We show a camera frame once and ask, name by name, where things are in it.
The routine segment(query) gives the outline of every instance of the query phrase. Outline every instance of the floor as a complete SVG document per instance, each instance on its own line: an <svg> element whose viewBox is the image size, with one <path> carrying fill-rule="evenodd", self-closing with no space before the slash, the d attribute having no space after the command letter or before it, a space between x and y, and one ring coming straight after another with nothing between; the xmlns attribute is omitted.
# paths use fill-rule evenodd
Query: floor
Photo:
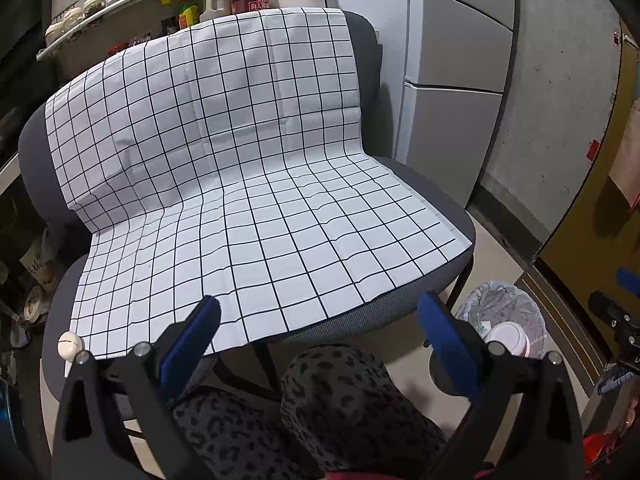
<svg viewBox="0 0 640 480"><path fill-rule="evenodd" d="M476 286L488 280L503 280L514 283L522 273L522 268L514 261L502 246L477 222L476 251L474 253L474 269L463 289L458 304ZM450 288L442 293L442 298L448 296ZM398 388L425 415L434 420L445 432L451 436L465 415L469 403L460 397L450 397L441 393L433 384L429 374L430 348L423 348L424 336L414 316L407 316L381 330L370 332L358 337L350 338L350 344L372 351L385 362L391 378ZM546 342L547 349L558 349L550 338ZM300 350L300 347L275 344L271 352L279 369L283 369L288 361ZM257 383L266 384L258 363L249 348L239 348L228 351L225 361L238 374ZM572 385L580 412L588 402L588 397L580 386L572 370L569 370ZM46 388L42 370L40 372L40 389L42 396L42 413L49 445L52 446L55 417L58 410L56 399ZM505 414L502 426L496 435L494 444L487 459L495 461L500 455L509 428L513 423L519 399L514 396ZM127 423L137 429L135 422ZM160 475L146 443L132 437L132 441L143 466L154 474Z"/></svg>

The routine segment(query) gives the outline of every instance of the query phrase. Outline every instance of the white ball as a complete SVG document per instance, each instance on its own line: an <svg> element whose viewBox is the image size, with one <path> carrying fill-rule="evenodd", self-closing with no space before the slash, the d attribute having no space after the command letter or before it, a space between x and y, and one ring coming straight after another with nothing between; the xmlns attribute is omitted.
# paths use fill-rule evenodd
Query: white ball
<svg viewBox="0 0 640 480"><path fill-rule="evenodd" d="M58 339L58 353L65 361L72 363L76 354L83 350L82 339L73 332L65 332Z"/></svg>

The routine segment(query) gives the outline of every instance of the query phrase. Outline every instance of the white lid in trash can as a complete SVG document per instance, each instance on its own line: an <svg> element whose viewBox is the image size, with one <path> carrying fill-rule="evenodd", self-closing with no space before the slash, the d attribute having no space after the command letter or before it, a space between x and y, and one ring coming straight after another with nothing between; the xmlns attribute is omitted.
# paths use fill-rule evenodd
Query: white lid in trash can
<svg viewBox="0 0 640 480"><path fill-rule="evenodd" d="M512 355L527 357L529 354L529 338L524 329L513 321L498 323L489 330L484 341L499 341Z"/></svg>

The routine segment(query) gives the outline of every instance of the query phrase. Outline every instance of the person's leg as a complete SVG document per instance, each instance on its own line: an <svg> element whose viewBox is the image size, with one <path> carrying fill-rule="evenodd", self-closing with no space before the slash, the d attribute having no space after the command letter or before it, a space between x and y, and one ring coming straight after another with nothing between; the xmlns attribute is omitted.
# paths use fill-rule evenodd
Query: person's leg
<svg viewBox="0 0 640 480"><path fill-rule="evenodd" d="M181 399L172 413L214 478L318 478L290 457L290 437L285 432L229 392L201 386Z"/></svg>
<svg viewBox="0 0 640 480"><path fill-rule="evenodd" d="M418 478L444 446L431 420L395 387L385 365L347 345L319 345L289 365L280 413L325 472Z"/></svg>

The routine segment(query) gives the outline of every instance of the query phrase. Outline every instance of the chair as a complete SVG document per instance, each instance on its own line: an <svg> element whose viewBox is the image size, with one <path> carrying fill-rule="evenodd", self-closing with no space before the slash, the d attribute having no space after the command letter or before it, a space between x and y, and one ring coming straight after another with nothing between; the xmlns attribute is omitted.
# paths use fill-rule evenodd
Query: chair
<svg viewBox="0 0 640 480"><path fill-rule="evenodd" d="M376 40L374 29L365 18L352 12L345 12L345 16L358 72L360 107L363 118L366 118L377 105L382 47ZM34 113L25 125L20 136L18 152L20 165L24 168L25 186L34 202L34 206L36 206L36 210L38 212L42 210L47 215L52 215L55 211L56 215L62 219L75 215L75 213L66 209L62 192L57 186L58 181L50 158L46 137L44 105ZM201 378L213 369L214 373L230 386L262 397L277 399L279 396L279 378L269 354L268 342L304 342L311 345L381 328L413 312L416 309L418 297L425 291L439 293L449 283L458 278L449 301L447 301L447 306L452 307L473 265L476 233L471 219L464 209L444 194L440 188L414 170L389 158L376 157L376 159L392 170L396 176L446 216L471 241L471 246L462 254L426 276L400 286L340 316L318 322L296 332L289 332L273 336L267 340L251 343L272 390L262 388L236 376L226 367L224 361L218 355L203 358L192 377L190 386L197 384ZM47 186L51 188L46 192L46 196L43 196L42 191L37 189L36 186L36 183L40 186L43 181L46 181ZM60 335L68 330L76 289L78 288L78 281L85 261L86 256L83 256L73 263L61 280L52 300L49 321L45 330L43 343L44 375L49 389L56 398L59 398L62 394L64 385L64 361L58 356L57 342ZM123 416L126 416L126 400L121 399L121 401L121 410L123 410Z"/></svg>

